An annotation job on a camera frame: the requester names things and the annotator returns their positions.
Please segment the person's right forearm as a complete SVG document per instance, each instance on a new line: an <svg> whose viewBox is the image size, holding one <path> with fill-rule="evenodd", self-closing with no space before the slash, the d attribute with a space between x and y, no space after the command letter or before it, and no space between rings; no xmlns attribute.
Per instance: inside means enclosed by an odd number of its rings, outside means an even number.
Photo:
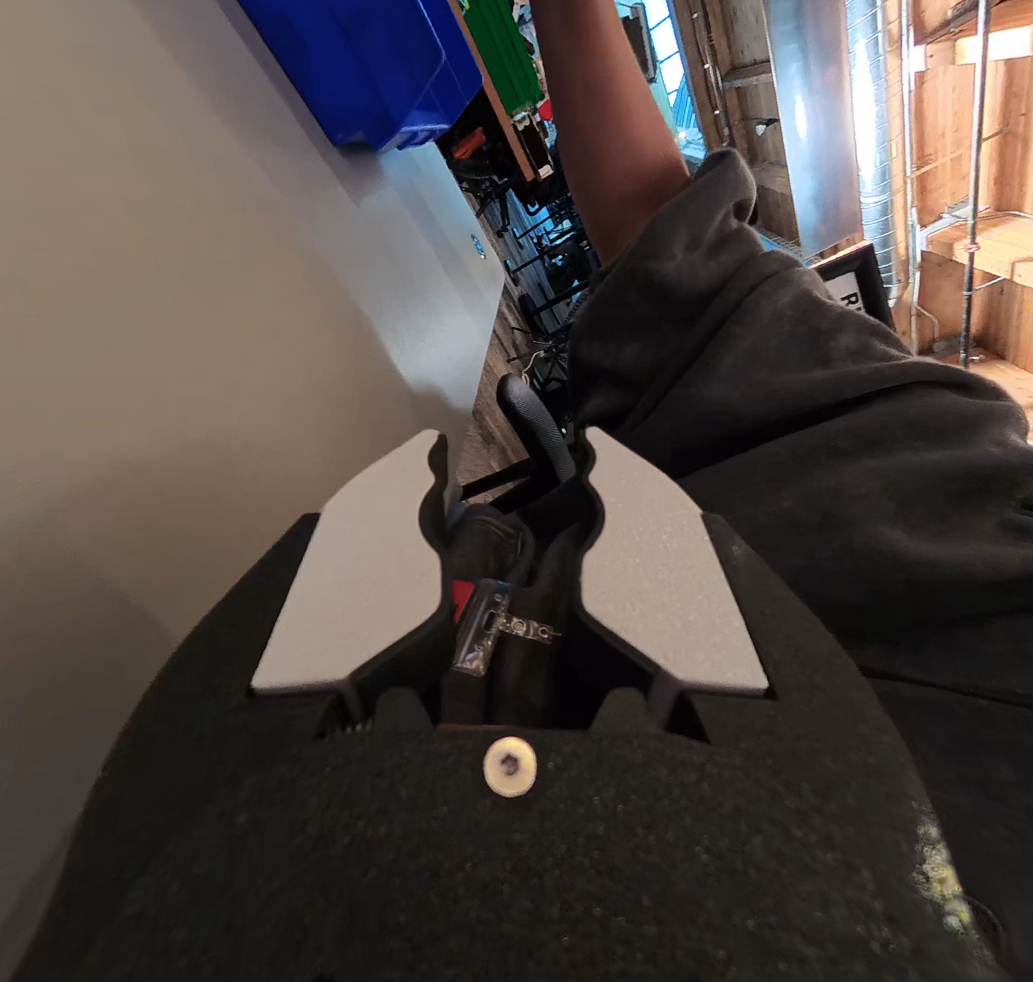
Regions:
<svg viewBox="0 0 1033 982"><path fill-rule="evenodd" d="M602 266L637 239L690 173L614 0L529 0L564 175Z"/></svg>

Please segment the silver ventilation duct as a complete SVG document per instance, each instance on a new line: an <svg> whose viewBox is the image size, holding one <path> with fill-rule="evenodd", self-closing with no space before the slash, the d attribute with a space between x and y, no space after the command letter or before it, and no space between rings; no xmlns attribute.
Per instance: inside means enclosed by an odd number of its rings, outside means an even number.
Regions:
<svg viewBox="0 0 1033 982"><path fill-rule="evenodd" d="M897 0L762 0L799 246L870 241L895 281Z"/></svg>

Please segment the wooden table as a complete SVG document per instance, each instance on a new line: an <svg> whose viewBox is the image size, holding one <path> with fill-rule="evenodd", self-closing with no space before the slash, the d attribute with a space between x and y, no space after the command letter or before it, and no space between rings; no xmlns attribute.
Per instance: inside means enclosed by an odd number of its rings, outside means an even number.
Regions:
<svg viewBox="0 0 1033 982"><path fill-rule="evenodd" d="M493 115L498 123L498 126L502 132L502 136L510 148L510 153L514 160L514 165L519 173L523 177L526 182L535 182L539 180L538 169L535 167L534 162L528 156L526 148L523 146L521 137L519 135L519 130L515 128L510 115L505 110L502 99L497 91L497 88L491 77L489 69L484 63L484 57L477 46L477 43L467 25L465 15L461 8L461 4L458 0L446 0L451 8L453 15L457 19L458 27L461 33L464 35L467 45L470 47L472 57L477 64L477 67L482 75L483 80L483 90L487 102L493 110Z"/></svg>

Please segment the green box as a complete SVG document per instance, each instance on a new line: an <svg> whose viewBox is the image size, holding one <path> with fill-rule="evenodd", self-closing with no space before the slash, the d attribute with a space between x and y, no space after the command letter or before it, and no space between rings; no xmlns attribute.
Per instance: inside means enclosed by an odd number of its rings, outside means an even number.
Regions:
<svg viewBox="0 0 1033 982"><path fill-rule="evenodd" d="M505 110L536 110L543 92L508 0L468 0L464 15Z"/></svg>

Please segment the person's black chair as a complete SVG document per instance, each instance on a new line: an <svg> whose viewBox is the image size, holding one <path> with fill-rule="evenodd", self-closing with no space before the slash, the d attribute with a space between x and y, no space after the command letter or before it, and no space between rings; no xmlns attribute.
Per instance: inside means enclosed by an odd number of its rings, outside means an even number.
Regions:
<svg viewBox="0 0 1033 982"><path fill-rule="evenodd" d="M463 483L461 499L470 504L505 487L499 501L503 504L502 511L510 511L523 499L533 499L574 479L577 463L546 404L523 377L513 374L501 377L496 402L525 456L482 478Z"/></svg>

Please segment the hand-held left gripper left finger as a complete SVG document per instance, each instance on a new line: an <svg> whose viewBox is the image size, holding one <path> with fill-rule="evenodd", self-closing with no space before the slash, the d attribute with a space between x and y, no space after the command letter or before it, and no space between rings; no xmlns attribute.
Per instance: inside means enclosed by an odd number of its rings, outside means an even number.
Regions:
<svg viewBox="0 0 1033 982"><path fill-rule="evenodd" d="M420 522L443 508L443 433L422 431L324 504L252 675L256 695L356 691L365 668L442 603L440 553Z"/></svg>

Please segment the printed marker board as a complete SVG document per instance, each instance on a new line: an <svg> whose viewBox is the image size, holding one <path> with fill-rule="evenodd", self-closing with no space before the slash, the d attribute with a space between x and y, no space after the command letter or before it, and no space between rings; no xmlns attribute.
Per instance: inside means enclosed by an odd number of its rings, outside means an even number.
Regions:
<svg viewBox="0 0 1033 982"><path fill-rule="evenodd" d="M829 297L841 307L879 321L896 331L875 247L864 240L820 260L812 266L829 292Z"/></svg>

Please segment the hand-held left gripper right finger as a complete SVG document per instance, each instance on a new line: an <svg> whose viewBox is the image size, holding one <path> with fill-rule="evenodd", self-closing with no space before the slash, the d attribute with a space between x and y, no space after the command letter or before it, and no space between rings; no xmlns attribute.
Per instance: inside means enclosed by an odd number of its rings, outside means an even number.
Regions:
<svg viewBox="0 0 1033 982"><path fill-rule="evenodd" d="M601 508L580 571L587 615L676 694L764 695L766 673L703 511L601 429L585 439L587 484Z"/></svg>

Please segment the blue plastic bin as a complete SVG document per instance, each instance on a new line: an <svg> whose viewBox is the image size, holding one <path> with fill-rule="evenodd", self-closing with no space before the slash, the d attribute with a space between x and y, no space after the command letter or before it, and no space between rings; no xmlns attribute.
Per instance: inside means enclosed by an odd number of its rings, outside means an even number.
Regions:
<svg viewBox="0 0 1033 982"><path fill-rule="evenodd" d="M237 0L330 142L436 141L483 88L449 0Z"/></svg>

